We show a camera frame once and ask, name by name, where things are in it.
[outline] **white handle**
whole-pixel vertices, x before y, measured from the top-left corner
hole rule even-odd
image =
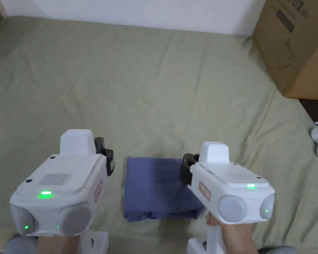
[[[225,244],[220,226],[207,226],[207,254],[225,254]]]

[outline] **speaker grille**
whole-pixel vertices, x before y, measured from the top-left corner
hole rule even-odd
[[[73,176],[73,174],[47,174],[44,178],[38,183],[38,185],[65,185]]]

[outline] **red label sticker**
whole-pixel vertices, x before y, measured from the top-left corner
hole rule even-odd
[[[199,191],[205,196],[208,201],[210,201],[211,192],[202,182],[199,182]]]
[[[94,192],[94,201],[97,202],[98,198],[99,198],[99,195],[102,191],[102,180],[100,181],[96,191]]]

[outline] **black object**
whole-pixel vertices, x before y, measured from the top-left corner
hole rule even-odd
[[[314,124],[318,126],[318,101],[299,99],[299,102],[311,117]]]
[[[183,182],[183,184],[191,185],[192,183],[192,173],[189,171],[189,168],[196,164],[199,161],[199,154],[191,154],[186,153],[183,156],[183,162],[181,164],[181,170],[179,173],[179,180]]]
[[[96,146],[96,153],[101,153],[107,159],[106,170],[107,176],[109,177],[114,171],[114,156],[113,150],[105,148],[105,143],[103,138],[95,138],[94,144]]]

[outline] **mattress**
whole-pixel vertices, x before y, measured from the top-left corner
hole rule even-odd
[[[205,218],[123,218],[126,158],[181,158],[221,141],[276,190],[257,248],[318,247],[318,158],[298,100],[276,89],[252,39],[202,32],[10,17],[0,25],[0,249],[14,234],[9,198],[67,129],[114,150],[94,230],[109,253],[185,253]]]

